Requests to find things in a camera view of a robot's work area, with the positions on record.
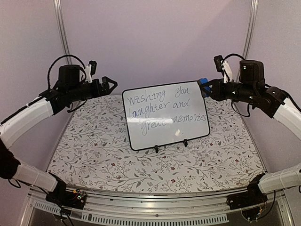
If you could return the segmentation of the floral patterned table mat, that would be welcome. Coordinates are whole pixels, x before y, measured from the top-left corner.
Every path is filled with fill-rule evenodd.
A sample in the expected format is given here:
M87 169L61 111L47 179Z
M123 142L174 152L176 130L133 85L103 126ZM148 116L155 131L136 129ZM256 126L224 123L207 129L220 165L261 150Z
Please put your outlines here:
M245 187L265 171L229 101L206 99L210 135L133 151L121 96L88 101L72 117L48 172L73 186L131 193L192 193Z

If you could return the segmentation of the right aluminium frame post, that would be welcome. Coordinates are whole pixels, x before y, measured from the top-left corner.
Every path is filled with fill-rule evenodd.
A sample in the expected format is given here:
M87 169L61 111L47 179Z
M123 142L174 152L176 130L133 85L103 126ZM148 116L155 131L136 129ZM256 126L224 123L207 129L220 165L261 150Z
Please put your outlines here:
M250 15L249 15L246 39L245 39L244 49L243 49L244 58L248 58L249 51L251 48L254 28L256 24L257 11L258 11L258 2L259 2L258 0L251 0Z

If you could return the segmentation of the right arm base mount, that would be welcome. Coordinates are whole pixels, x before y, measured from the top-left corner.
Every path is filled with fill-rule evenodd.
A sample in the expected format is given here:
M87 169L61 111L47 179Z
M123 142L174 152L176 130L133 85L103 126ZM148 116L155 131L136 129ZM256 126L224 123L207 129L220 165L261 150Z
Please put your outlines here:
M258 186L248 186L247 191L227 196L226 203L231 210L251 207L263 204L263 207L255 207L242 211L242 215L249 221L258 220L265 208L267 196L263 194Z

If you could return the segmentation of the left aluminium frame post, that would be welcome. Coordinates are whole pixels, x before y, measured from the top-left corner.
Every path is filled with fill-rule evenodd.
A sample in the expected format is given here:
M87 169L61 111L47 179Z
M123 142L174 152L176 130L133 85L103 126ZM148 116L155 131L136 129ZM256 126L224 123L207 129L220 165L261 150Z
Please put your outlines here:
M61 4L60 0L53 0L53 4L54 4L55 17L56 17L56 22L57 22L57 27L58 27L58 32L59 32L59 37L61 40L63 53L65 55L68 55L68 54L70 54L70 50L69 50L66 30L65 30L65 26L64 26L62 4Z

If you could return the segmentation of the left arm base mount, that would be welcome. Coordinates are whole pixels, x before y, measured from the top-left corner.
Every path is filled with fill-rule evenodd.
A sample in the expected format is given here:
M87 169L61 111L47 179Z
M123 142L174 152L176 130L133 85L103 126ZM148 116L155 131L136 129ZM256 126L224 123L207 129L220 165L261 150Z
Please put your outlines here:
M55 189L48 192L46 201L56 204L59 207L70 207L83 210L86 204L87 193L79 189L68 191L66 189Z

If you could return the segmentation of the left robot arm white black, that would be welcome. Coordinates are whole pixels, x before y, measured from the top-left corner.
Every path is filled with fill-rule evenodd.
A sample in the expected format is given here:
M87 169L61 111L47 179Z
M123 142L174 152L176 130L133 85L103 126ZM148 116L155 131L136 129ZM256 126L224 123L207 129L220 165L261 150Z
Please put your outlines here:
M91 61L82 68L80 65L63 65L59 68L58 80L52 88L40 93L33 101L20 108L0 123L0 177L14 179L29 186L42 188L51 192L59 204L66 204L70 194L61 186L58 178L43 172L21 160L10 151L12 145L27 131L42 122L69 108L74 102L87 101L107 96L118 86L118 83L106 76L92 79L96 65Z

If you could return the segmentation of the front aluminium rail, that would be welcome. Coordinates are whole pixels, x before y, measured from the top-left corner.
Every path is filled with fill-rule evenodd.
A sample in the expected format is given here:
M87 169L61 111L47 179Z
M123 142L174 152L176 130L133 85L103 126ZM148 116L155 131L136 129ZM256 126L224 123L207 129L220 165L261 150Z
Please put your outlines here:
M37 188L29 190L21 215L22 226L295 226L297 221L283 190L271 192L265 203L231 209L228 196L245 187L194 192L145 193L81 186L83 209L69 215Z

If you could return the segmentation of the white whiteboard black frame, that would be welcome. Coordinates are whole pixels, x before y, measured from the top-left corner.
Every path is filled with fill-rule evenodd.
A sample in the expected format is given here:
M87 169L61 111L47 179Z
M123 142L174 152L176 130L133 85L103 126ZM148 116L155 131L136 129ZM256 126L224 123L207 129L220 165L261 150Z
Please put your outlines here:
M134 151L184 143L210 134L197 81L127 89L122 93L130 147Z

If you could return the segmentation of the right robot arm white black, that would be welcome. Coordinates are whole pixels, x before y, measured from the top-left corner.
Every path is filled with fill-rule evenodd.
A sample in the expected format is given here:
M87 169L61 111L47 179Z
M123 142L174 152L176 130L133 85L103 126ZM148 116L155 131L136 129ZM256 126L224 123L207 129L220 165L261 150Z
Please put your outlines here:
M241 60L238 82L230 81L223 62L215 59L216 68L224 74L223 79L198 80L203 97L215 101L244 102L262 110L267 116L288 128L297 138L301 137L301 109L286 91L265 83L264 65L260 61ZM301 184L301 165L256 176L247 186L243 201L254 205L262 195L279 189Z

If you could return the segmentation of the blue whiteboard eraser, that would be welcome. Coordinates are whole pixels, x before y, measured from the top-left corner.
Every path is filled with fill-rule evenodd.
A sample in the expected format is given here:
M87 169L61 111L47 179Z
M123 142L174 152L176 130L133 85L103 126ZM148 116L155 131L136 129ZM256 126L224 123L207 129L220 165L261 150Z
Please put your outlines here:
M207 83L208 83L207 78L201 78L198 80L198 85L203 98L209 97L209 95L211 94L210 87L206 85Z

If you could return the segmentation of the aluminium frame post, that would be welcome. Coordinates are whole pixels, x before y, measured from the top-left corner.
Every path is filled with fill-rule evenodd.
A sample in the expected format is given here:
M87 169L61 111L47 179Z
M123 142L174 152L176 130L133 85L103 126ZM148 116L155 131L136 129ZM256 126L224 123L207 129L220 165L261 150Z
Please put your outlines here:
M249 51L251 48L254 28L256 24L257 11L258 11L258 2L259 2L258 0L251 0L250 15L249 15L246 39L245 39L244 49L243 49L244 58L248 58Z
M69 50L66 30L65 30L65 26L64 26L62 4L61 4L60 0L53 0L53 4L54 4L55 17L56 17L56 22L57 22L57 27L58 27L58 32L59 32L59 37L61 40L63 53L65 55L68 55L68 54L70 54L70 50Z

